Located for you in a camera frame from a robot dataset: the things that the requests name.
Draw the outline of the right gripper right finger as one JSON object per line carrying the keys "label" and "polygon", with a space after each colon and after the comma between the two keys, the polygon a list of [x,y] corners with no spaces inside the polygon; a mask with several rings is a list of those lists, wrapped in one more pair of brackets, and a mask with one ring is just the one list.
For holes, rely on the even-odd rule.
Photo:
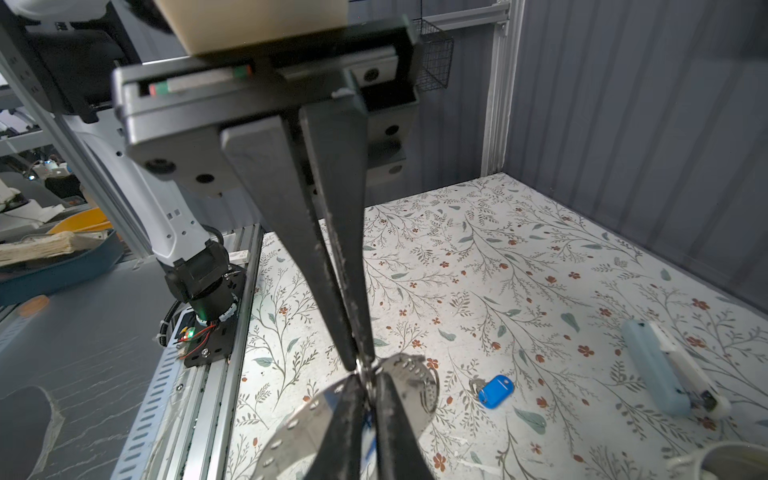
{"label": "right gripper right finger", "polygon": [[394,381],[388,373],[376,376],[375,412],[377,473],[379,479],[432,480]]}

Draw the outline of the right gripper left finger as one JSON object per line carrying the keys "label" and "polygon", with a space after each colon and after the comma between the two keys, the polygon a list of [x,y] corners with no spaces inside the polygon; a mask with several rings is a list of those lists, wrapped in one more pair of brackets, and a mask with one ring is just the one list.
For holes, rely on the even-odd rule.
{"label": "right gripper left finger", "polygon": [[343,383],[341,398],[305,479],[357,480],[366,417],[366,393],[356,376]]}

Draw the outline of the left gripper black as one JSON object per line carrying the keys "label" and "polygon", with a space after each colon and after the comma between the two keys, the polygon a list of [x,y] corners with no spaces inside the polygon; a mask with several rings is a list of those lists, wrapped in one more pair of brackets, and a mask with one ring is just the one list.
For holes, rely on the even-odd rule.
{"label": "left gripper black", "polygon": [[[399,17],[112,74],[128,157],[206,196],[238,178],[307,281],[347,371],[357,358],[375,360],[363,262],[366,165],[399,161],[419,67],[419,36]],[[347,92],[355,94],[333,98]],[[300,141],[299,112],[339,285],[282,119]]]}

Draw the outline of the blue key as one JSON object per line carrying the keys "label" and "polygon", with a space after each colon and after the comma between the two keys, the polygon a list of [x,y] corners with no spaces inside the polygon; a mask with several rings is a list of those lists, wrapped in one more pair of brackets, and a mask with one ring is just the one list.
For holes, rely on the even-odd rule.
{"label": "blue key", "polygon": [[496,409],[515,391],[514,382],[505,375],[496,375],[489,381],[475,378],[469,385],[476,400],[487,409]]}

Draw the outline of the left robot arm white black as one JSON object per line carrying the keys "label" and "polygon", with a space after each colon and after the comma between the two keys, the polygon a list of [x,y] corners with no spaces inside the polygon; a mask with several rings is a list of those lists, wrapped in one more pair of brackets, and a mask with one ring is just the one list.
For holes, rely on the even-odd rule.
{"label": "left robot arm white black", "polygon": [[109,1],[5,1],[9,65],[106,163],[169,289],[208,326],[234,304],[228,262],[184,192],[241,187],[303,273],[344,367],[370,369],[366,180],[399,151],[418,105],[414,24],[354,24],[345,1],[127,8],[185,56],[141,62]]}

